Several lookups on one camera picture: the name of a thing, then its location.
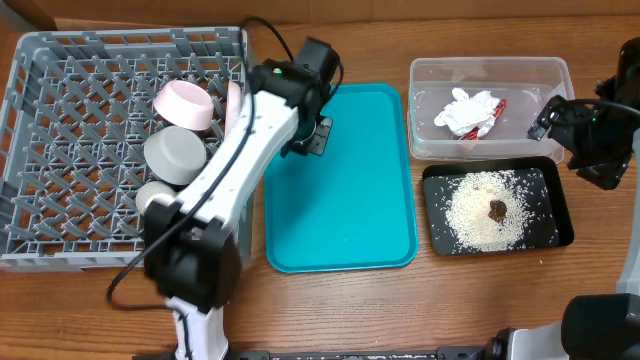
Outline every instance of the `transparent container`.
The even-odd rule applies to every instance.
[[[507,107],[481,140],[454,140],[447,126],[433,120],[451,103],[451,90],[469,96],[490,90]],[[547,137],[527,139],[527,130],[555,96],[574,99],[569,69],[552,57],[473,57],[416,59],[409,84],[409,149],[416,159],[476,160],[545,155],[559,163],[563,148]]]

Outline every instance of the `blue tray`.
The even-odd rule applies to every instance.
[[[418,252],[400,96],[341,86],[324,155],[276,156],[264,177],[267,258],[286,273],[404,266]]]

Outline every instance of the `wooden tabletop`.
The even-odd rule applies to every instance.
[[[345,83],[381,81],[407,105],[409,65],[421,57],[559,56],[569,64],[577,97],[593,97],[597,80],[612,76],[622,43],[638,36],[640,17],[452,20],[289,25],[279,27],[292,50],[314,36],[340,53]],[[253,32],[261,59],[283,58],[267,30]],[[4,89],[18,36],[0,60]],[[256,258],[225,307],[233,347],[269,351],[417,350],[484,345],[504,327],[528,328],[561,319],[576,295],[611,293],[626,258],[635,162],[615,191],[602,191],[559,165],[576,233],[562,249],[442,258],[431,250],[420,175],[430,163],[411,161],[418,256],[393,270],[285,275],[264,253],[262,189],[255,202]],[[169,351],[169,313],[120,313],[104,302],[115,270],[83,273],[0,272],[1,359],[129,359]],[[116,297],[153,303],[142,273]]]

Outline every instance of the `crumpled white tissue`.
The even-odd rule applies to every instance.
[[[486,135],[496,122],[495,110],[500,99],[491,96],[491,91],[484,90],[469,98],[464,90],[454,88],[454,102],[444,107],[433,122],[436,126],[449,126],[457,136],[468,134],[478,127],[478,138]]]

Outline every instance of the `black baking tray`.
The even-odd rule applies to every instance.
[[[552,248],[567,246],[573,242],[574,233],[569,217],[569,209],[562,191],[558,168],[553,160],[544,156],[474,161],[456,164],[432,165],[422,173],[423,190],[427,208],[427,219],[431,245],[439,255],[477,254],[482,251],[463,248],[451,228],[446,224],[446,210],[438,203],[450,199],[453,191],[447,191],[445,184],[468,173],[483,171],[515,170],[516,174],[538,173],[541,179],[533,184],[528,182],[533,194],[527,194],[527,203],[543,202],[540,207],[541,216],[545,220],[528,225],[524,237],[513,249],[506,252],[529,250],[536,248]],[[546,196],[542,193],[546,187]]]

